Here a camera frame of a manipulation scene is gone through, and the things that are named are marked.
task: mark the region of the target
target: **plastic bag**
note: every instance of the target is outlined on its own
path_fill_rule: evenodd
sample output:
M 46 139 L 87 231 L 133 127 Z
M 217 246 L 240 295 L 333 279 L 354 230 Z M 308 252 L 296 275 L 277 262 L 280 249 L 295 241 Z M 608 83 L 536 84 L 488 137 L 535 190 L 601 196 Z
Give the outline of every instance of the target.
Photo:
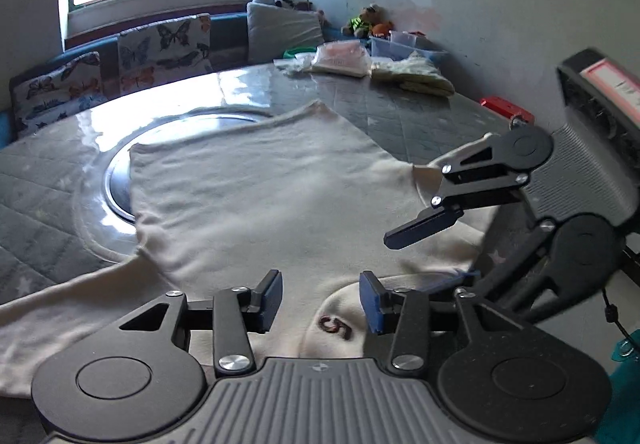
M 335 41 L 318 46 L 312 63 L 314 71 L 364 77 L 369 74 L 371 58 L 360 41 Z

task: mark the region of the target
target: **teal fabric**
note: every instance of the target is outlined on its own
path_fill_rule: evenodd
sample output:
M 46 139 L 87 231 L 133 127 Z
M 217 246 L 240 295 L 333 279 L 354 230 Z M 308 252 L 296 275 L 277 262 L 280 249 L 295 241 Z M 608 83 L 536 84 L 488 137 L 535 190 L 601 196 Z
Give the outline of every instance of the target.
M 9 110 L 0 111 L 0 149 L 10 144 L 12 140 L 11 113 Z
M 631 337 L 640 343 L 640 330 Z M 612 356 L 614 361 L 622 362 L 610 376 L 611 403 L 594 437 L 600 444 L 640 444 L 640 356 L 635 351 L 622 355 L 622 343 Z

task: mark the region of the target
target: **red object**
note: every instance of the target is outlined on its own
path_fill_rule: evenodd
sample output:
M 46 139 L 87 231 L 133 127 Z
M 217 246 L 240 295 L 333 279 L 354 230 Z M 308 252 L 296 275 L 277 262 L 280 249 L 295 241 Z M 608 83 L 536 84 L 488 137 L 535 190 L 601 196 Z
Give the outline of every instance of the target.
M 507 117 L 507 119 L 512 119 L 516 115 L 520 115 L 529 124 L 533 124 L 536 121 L 536 118 L 531 112 L 521 108 L 520 106 L 511 104 L 508 100 L 504 100 L 502 97 L 484 97 L 480 99 L 480 105 L 486 106 L 503 117 Z

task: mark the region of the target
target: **metal rim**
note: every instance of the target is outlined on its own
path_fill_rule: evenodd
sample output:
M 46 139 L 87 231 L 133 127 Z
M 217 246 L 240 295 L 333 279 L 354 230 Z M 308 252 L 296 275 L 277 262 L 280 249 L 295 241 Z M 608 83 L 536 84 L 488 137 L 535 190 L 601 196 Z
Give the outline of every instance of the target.
M 117 164 L 119 164 L 120 159 L 124 157 L 125 154 L 129 153 L 129 150 L 131 149 L 133 144 L 138 143 L 138 138 L 140 136 L 144 135 L 148 131 L 152 131 L 166 124 L 170 124 L 178 120 L 190 119 L 191 117 L 207 116 L 207 117 L 211 117 L 212 119 L 236 119 L 236 120 L 245 120 L 247 122 L 254 123 L 254 124 L 258 122 L 257 120 L 252 119 L 250 117 L 251 115 L 260 115 L 262 117 L 265 117 L 265 119 L 270 119 L 271 117 L 273 117 L 271 113 L 260 108 L 257 108 L 255 110 L 254 109 L 251 109 L 251 110 L 243 109 L 243 110 L 233 110 L 233 111 L 230 110 L 229 112 L 224 112 L 222 110 L 217 111 L 217 110 L 207 109 L 207 110 L 200 110 L 197 113 L 190 113 L 187 115 L 180 115 L 177 117 L 167 117 L 166 118 L 167 120 L 164 120 L 163 122 L 155 123 L 153 124 L 153 126 L 144 129 L 144 131 L 136 132 L 135 137 L 129 140 L 129 142 L 124 144 L 122 148 L 118 149 L 118 151 L 114 153 L 113 157 L 111 157 L 111 160 L 107 166 L 106 171 L 104 172 L 104 176 L 102 178 L 102 194 L 110 210 L 113 211 L 116 215 L 118 215 L 121 219 L 129 223 L 135 223 L 136 221 L 136 217 L 134 217 L 128 211 L 125 211 L 116 203 L 115 199 L 113 198 L 113 194 L 111 193 L 110 184 L 111 184 L 111 175 L 113 175 L 113 171 L 116 168 Z

